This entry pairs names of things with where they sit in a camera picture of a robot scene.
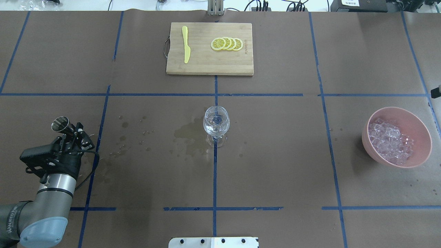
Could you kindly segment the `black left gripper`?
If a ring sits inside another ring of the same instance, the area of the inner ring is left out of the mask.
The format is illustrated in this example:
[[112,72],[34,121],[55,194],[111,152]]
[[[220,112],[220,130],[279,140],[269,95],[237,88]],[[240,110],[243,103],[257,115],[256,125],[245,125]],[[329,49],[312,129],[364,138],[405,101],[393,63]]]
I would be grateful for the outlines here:
[[83,130],[83,125],[78,122],[76,125],[71,124],[73,128],[72,138],[69,135],[62,134],[57,136],[52,144],[48,145],[50,157],[46,159],[46,171],[50,173],[63,173],[77,179],[81,168],[82,152],[72,151],[71,153],[63,152],[59,156],[55,156],[60,148],[66,148],[71,142],[71,149],[91,151],[95,148],[90,136]]

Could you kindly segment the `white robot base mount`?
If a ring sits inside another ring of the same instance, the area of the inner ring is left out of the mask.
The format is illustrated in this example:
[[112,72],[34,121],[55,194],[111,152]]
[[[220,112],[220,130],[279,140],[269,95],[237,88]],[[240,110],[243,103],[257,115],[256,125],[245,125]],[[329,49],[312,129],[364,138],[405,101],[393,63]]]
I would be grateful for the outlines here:
[[258,248],[257,237],[176,237],[169,248]]

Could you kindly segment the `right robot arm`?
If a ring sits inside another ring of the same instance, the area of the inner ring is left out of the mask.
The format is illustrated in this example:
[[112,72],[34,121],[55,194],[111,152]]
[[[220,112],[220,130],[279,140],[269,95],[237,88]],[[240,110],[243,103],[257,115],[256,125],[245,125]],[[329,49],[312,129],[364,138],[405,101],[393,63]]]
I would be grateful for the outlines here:
[[436,99],[441,97],[441,85],[439,85],[438,87],[431,89],[430,91],[430,95],[432,99]]

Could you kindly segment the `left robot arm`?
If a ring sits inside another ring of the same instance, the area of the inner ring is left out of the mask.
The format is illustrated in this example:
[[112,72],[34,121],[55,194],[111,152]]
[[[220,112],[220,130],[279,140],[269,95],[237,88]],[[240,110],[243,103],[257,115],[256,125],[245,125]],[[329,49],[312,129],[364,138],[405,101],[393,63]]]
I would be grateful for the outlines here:
[[39,189],[34,200],[1,206],[2,248],[18,243],[26,248],[51,248],[62,241],[82,156],[93,153],[95,145],[83,125],[74,125],[67,117],[56,118],[51,129],[61,136],[20,155],[26,173],[39,178]]

